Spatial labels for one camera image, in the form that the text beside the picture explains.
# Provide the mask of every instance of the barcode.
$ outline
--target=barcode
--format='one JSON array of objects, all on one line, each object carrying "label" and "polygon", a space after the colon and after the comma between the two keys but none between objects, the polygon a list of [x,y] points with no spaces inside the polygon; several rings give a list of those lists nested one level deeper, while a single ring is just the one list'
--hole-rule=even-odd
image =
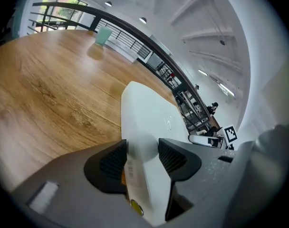
[{"label": "barcode", "polygon": [[131,160],[127,161],[127,168],[129,171],[129,177],[134,178],[134,173],[133,173],[133,162]]}]

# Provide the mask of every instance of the white plastic part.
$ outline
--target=white plastic part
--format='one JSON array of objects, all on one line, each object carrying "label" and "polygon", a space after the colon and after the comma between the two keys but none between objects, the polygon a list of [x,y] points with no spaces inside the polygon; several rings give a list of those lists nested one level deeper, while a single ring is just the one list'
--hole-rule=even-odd
[{"label": "white plastic part", "polygon": [[158,157],[158,139],[188,141],[188,131],[176,106],[137,82],[121,96],[121,135],[127,140],[125,178],[130,200],[152,226],[165,223],[171,180]]},{"label": "white plastic part", "polygon": [[59,186],[56,183],[47,181],[30,202],[29,207],[40,215],[44,214],[58,188]]},{"label": "white plastic part", "polygon": [[190,135],[189,140],[190,142],[197,144],[197,145],[202,145],[202,146],[207,146],[207,147],[212,146],[210,143],[208,143],[209,137],[206,137],[206,136]]}]

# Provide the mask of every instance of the white ceiling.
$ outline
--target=white ceiling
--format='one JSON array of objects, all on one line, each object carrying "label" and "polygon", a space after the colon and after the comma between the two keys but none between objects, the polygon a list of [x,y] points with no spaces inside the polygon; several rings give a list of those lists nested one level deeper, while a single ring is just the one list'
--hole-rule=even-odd
[{"label": "white ceiling", "polygon": [[[220,4],[214,0],[92,1],[107,12],[115,15],[119,12],[135,23],[139,23],[139,17],[146,17],[145,27],[177,56],[191,77],[201,69],[220,79],[237,99],[242,99],[245,69],[239,45],[228,15],[221,13]],[[104,5],[106,1],[112,2],[112,8]]]}]

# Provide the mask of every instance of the handrail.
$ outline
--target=handrail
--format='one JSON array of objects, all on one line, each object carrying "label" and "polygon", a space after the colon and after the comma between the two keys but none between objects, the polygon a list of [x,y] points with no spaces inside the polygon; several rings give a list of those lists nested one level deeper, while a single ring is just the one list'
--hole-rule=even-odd
[{"label": "handrail", "polygon": [[52,27],[52,26],[49,26],[49,25],[47,25],[47,24],[40,23],[40,22],[35,21],[35,20],[33,20],[33,19],[29,19],[29,21],[31,21],[31,22],[33,22],[33,23],[36,23],[36,24],[39,24],[39,25],[41,25],[41,26],[45,26],[45,27],[47,27],[47,28],[53,29],[53,30],[57,30],[56,28],[54,28],[54,27]]},{"label": "handrail", "polygon": [[[38,15],[44,16],[44,13],[35,13],[35,12],[30,12],[30,13],[31,13],[31,14],[38,14]],[[55,19],[61,19],[61,20],[64,20],[64,21],[66,21],[66,22],[71,23],[72,25],[80,26],[80,27],[85,28],[85,29],[89,29],[89,26],[80,24],[80,23],[78,23],[78,22],[75,22],[75,21],[72,21],[72,20],[69,20],[69,19],[57,17],[57,16],[54,16],[54,15],[47,15],[47,17],[52,17],[52,18],[55,18]]]},{"label": "handrail", "polygon": [[191,110],[196,116],[197,118],[201,121],[201,123],[203,123],[203,121],[200,119],[199,115],[197,114],[196,111],[194,111],[187,103],[186,101],[183,99],[183,97],[180,94],[177,94],[178,98],[186,105],[186,107]]},{"label": "handrail", "polygon": [[35,30],[34,28],[30,27],[30,26],[27,26],[27,28],[29,28],[29,29],[31,29],[31,30],[33,30],[33,31],[37,32],[37,33],[39,33],[39,32],[40,32],[40,31],[37,31],[37,30]]},{"label": "handrail", "polygon": [[81,12],[89,13],[92,15],[95,15],[95,18],[90,26],[90,30],[94,31],[96,26],[98,25],[99,21],[101,19],[106,19],[108,22],[111,22],[115,24],[116,26],[124,29],[128,33],[130,33],[132,36],[134,36],[136,39],[142,41],[148,48],[150,48],[154,53],[156,53],[162,61],[164,61],[170,68],[173,70],[175,76],[181,81],[181,83],[185,83],[188,91],[190,94],[194,97],[194,99],[197,101],[197,103],[200,105],[200,107],[203,109],[203,111],[206,113],[209,120],[211,120],[210,114],[202,101],[201,97],[196,92],[194,86],[190,82],[190,80],[187,78],[187,76],[184,74],[184,72],[178,67],[178,65],[174,62],[172,58],[170,58],[164,50],[160,48],[159,45],[157,45],[153,40],[151,40],[146,34],[132,26],[131,24],[125,22],[124,20],[109,14],[107,12],[104,12],[99,9],[95,9],[92,7],[80,5],[80,4],[74,4],[74,3],[65,3],[65,2],[36,2],[33,3],[33,6],[46,6],[47,8],[52,7],[62,7],[72,10],[78,10]]},{"label": "handrail", "polygon": [[124,44],[134,50],[138,55],[140,55],[143,59],[145,59],[151,53],[151,50],[145,44],[143,44],[143,42],[136,40],[134,37],[126,34],[122,29],[111,25],[106,20],[100,20],[95,31],[97,31],[97,28],[100,28],[101,26],[111,28],[111,30],[113,31],[112,35],[114,34],[114,37],[116,37],[115,39],[122,41]]}]

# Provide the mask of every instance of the metal railing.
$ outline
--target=metal railing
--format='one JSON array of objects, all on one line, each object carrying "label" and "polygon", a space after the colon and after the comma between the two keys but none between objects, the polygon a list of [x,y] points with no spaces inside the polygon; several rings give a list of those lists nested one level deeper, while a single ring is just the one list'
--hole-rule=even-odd
[{"label": "metal railing", "polygon": [[[43,16],[42,21],[30,19],[33,25],[36,24],[36,26],[40,27],[40,31],[43,31],[44,27],[47,29],[56,30],[59,27],[64,27],[67,29],[68,26],[80,26],[84,29],[97,32],[102,26],[106,26],[112,30],[112,38],[117,39],[121,43],[128,46],[141,58],[145,59],[151,52],[153,52],[153,54],[157,55],[161,60],[157,67],[153,68],[152,65],[149,65],[141,59],[138,59],[138,61],[152,73],[154,73],[172,90],[188,130],[192,131],[194,128],[198,129],[211,120],[206,105],[203,103],[194,86],[183,71],[178,67],[173,59],[169,57],[165,51],[163,51],[163,49],[161,49],[153,40],[131,24],[102,10],[80,4],[39,2],[34,3],[33,6],[46,6],[44,14],[35,12],[31,13]],[[48,11],[50,7],[61,7],[81,11],[94,15],[94,19],[90,26],[86,26],[66,18],[49,15]],[[55,18],[61,21],[57,21],[55,24],[53,21],[46,21],[47,17]],[[32,27],[29,28],[35,32],[39,32]]]}]

